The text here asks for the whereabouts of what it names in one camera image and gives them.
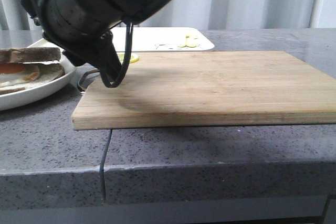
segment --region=sandwich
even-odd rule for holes
[[[0,95],[31,89],[65,74],[57,47],[0,49]]]

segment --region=egg yolk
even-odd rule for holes
[[[2,63],[0,64],[0,74],[19,73],[25,70],[22,63]]]

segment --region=robotic arm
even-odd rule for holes
[[[63,48],[75,65],[86,62],[98,68],[106,87],[123,80],[132,51],[133,25],[152,16],[170,0],[21,0],[43,37]],[[112,43],[110,29],[127,25],[123,64]]]

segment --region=gray countertop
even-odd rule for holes
[[[336,29],[202,31],[213,50],[283,50],[336,77]],[[39,31],[0,31],[0,48]],[[0,112],[0,209],[100,206],[336,193],[336,125],[178,127],[74,131],[72,82]]]

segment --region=bamboo cutting board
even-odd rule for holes
[[[119,87],[90,85],[74,129],[336,123],[336,79],[285,52],[139,56]]]

